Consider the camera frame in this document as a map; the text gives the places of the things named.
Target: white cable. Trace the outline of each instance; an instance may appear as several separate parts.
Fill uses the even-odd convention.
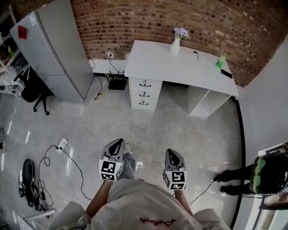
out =
[[[102,86],[99,88],[99,90],[97,91],[97,93],[95,93],[95,95],[92,97],[92,99],[91,99],[89,105],[92,103],[94,97],[95,97],[95,96],[100,92]],[[66,140],[68,140],[68,138],[72,137],[72,136],[77,132],[79,121],[80,121],[80,119],[82,118],[82,116],[83,116],[85,110],[89,107],[89,105],[84,109],[84,111],[82,112],[81,116],[79,117],[79,119],[78,119],[78,121],[77,121],[77,125],[76,125],[76,130],[75,130],[75,132],[72,133],[70,136],[66,137]]]
[[[68,170],[67,170],[67,185],[68,185],[68,188],[69,188],[70,191],[72,192],[74,198],[75,198],[78,202],[80,202],[81,204],[83,204],[83,205],[85,205],[85,206],[87,207],[86,204],[84,204],[83,202],[81,202],[80,200],[78,200],[78,199],[76,198],[75,194],[73,193],[72,189],[71,189],[70,186],[69,186],[69,169],[70,169],[70,165],[71,165],[71,159],[70,159],[70,152],[69,152],[68,148],[67,148],[66,146],[65,146],[65,148],[66,148],[66,151],[67,151],[67,153],[68,153],[68,155],[69,155],[69,157],[68,157],[68,159],[69,159],[69,167],[68,167]]]

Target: desk drawer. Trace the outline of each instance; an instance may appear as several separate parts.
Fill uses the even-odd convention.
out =
[[[155,110],[159,93],[150,90],[130,89],[132,108]]]
[[[130,88],[139,88],[143,90],[160,91],[162,81],[142,79],[142,78],[129,78]]]

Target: white desk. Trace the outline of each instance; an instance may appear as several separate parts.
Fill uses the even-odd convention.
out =
[[[217,56],[186,47],[173,55],[170,44],[136,40],[125,69],[132,108],[155,110],[162,81],[169,81],[189,85],[190,115],[208,117],[231,96],[239,95],[234,79],[216,67],[218,60]],[[227,62],[222,69],[231,73]]]

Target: red brick wall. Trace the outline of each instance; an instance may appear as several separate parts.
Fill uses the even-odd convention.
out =
[[[13,0],[24,17],[44,0]],[[88,58],[124,59],[133,41],[172,43],[173,27],[184,27],[191,39],[182,46],[220,56],[236,83],[247,85],[264,68],[288,32],[281,0],[72,0]]]

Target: black shoe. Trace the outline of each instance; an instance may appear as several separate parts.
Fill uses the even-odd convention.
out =
[[[214,181],[221,182],[221,174],[218,174],[216,177],[214,177]]]
[[[221,186],[220,192],[225,192],[226,191],[226,186]]]

